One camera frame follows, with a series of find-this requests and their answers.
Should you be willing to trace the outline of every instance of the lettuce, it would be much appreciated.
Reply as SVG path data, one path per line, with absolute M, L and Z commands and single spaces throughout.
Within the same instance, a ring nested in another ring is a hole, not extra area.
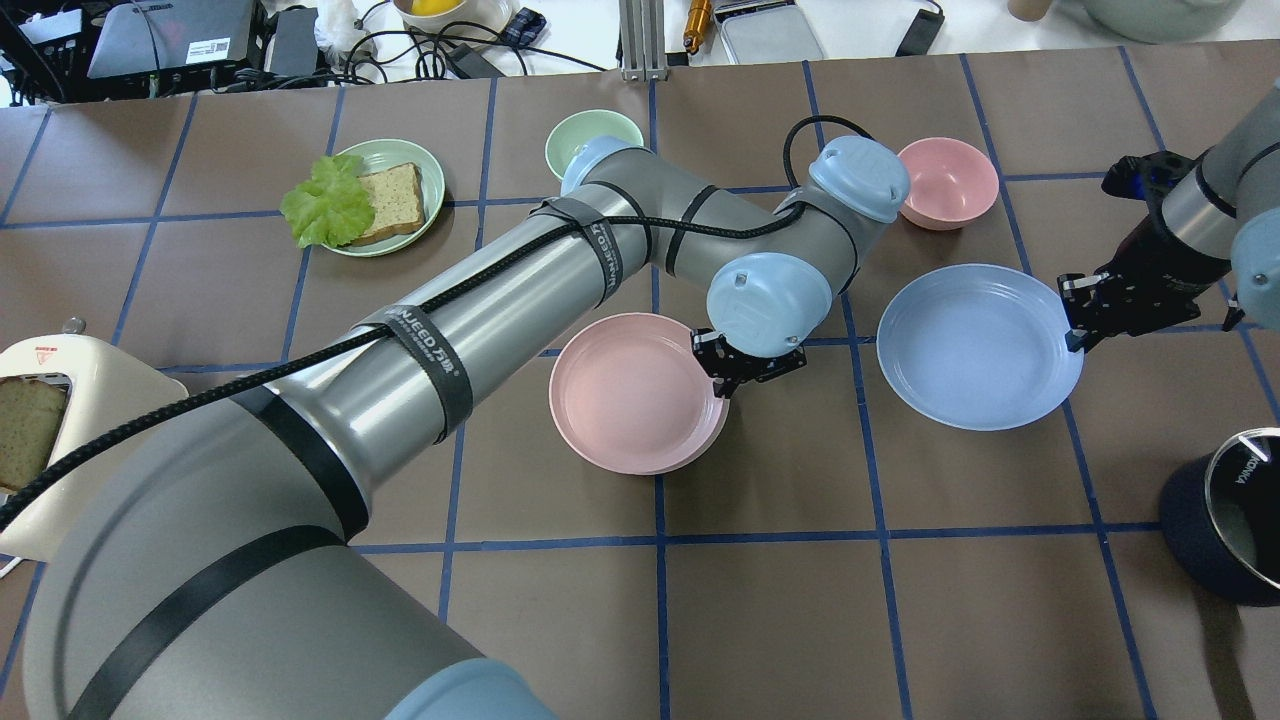
M 356 178 L 362 164 L 356 155 L 320 158 L 311 165 L 311 177 L 284 195 L 280 213 L 298 247 L 342 247 L 374 224 L 374 206 Z

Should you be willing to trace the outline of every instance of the robotic arm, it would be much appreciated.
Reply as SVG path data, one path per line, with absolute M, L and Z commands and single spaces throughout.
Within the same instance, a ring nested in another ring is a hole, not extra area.
M 381 483 L 646 263 L 708 288 L 716 329 L 694 341 L 722 395 L 803 364 L 909 191 L 860 137 L 810 178 L 774 217 L 596 138 L 561 197 L 366 320 L 394 337 L 155 428 L 49 566 L 32 715 L 550 719 L 346 541 Z
M 1071 351 L 1120 333 L 1140 336 L 1199 316 L 1194 299 L 1235 269 L 1239 304 L 1280 328 L 1280 81 L 1197 160 L 1172 152 L 1125 158 L 1102 190 L 1146 200 L 1148 217 L 1092 275 L 1060 275 Z

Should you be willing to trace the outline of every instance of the yellow lemon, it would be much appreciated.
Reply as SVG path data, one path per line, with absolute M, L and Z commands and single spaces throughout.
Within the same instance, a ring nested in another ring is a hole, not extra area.
M 462 0 L 413 0 L 415 15 L 439 15 L 457 8 Z

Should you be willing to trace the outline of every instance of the barcode label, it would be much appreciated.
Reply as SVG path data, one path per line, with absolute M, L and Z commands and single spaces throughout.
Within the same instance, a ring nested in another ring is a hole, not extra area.
M 225 60 L 232 47 L 232 38 L 201 40 L 187 46 L 187 64 Z

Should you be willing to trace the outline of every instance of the pink bowl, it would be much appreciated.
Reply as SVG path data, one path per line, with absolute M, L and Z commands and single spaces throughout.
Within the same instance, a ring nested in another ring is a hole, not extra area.
M 689 332 L 671 318 L 626 313 L 573 336 L 548 389 L 564 442 L 628 475 L 669 473 L 707 451 L 724 427 L 728 401 L 712 391 Z
M 911 177 L 902 217 L 931 231 L 954 231 L 991 209 L 1000 178 L 977 147 L 950 137 L 925 137 L 897 156 Z

